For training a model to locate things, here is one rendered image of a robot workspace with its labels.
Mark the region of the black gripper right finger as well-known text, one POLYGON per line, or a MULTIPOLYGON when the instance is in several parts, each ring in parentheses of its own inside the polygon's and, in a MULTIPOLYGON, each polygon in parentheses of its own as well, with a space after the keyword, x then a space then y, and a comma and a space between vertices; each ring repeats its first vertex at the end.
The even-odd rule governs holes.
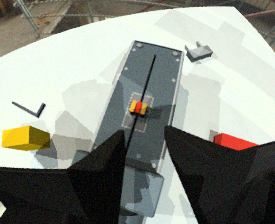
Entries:
POLYGON ((198 224, 233 224, 255 176, 275 167, 275 140, 238 151, 170 125, 164 131, 198 224))

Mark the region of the yellow rectangular block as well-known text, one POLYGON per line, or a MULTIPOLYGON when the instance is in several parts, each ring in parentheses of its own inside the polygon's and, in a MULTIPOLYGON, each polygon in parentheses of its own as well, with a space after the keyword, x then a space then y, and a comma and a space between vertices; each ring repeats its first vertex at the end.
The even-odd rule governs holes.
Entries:
POLYGON ((3 131, 1 148, 16 149, 16 151, 36 151, 36 149, 51 148, 51 133, 41 129, 28 127, 9 128, 3 131))

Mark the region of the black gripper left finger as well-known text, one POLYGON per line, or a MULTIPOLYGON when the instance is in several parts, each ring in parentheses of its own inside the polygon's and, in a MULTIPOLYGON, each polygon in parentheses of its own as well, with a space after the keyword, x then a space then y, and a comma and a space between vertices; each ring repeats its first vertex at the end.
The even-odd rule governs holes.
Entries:
POLYGON ((125 131, 118 131, 66 169, 1 167, 0 202, 70 213, 80 224, 118 224, 125 160, 125 131))

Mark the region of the red rectangular block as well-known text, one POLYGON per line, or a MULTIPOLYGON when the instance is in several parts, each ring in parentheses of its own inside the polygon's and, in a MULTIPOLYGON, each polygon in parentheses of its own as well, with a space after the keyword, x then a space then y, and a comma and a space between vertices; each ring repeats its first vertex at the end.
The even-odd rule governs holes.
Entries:
POLYGON ((237 137, 226 135, 226 133, 219 133, 219 135, 215 135, 213 137, 213 143, 221 144, 223 147, 229 147, 231 149, 238 149, 238 151, 258 145, 251 143, 251 141, 237 139, 237 137))

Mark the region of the black l-shaped bar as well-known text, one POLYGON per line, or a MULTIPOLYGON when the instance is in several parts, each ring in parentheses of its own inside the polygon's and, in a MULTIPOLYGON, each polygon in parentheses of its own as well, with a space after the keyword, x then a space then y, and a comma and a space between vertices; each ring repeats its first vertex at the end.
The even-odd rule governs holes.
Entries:
POLYGON ((11 104, 17 105, 17 107, 23 109, 23 111, 25 111, 25 112, 27 112, 27 113, 32 113, 32 115, 33 115, 33 116, 36 116, 36 117, 39 117, 39 116, 41 115, 41 112, 43 112, 43 109, 45 108, 45 104, 41 103, 40 108, 39 108, 39 112, 37 112, 36 115, 35 115, 35 113, 33 113, 32 111, 29 111, 29 109, 27 109, 27 108, 25 108, 25 107, 20 107, 19 104, 13 103, 13 101, 12 101, 11 104))

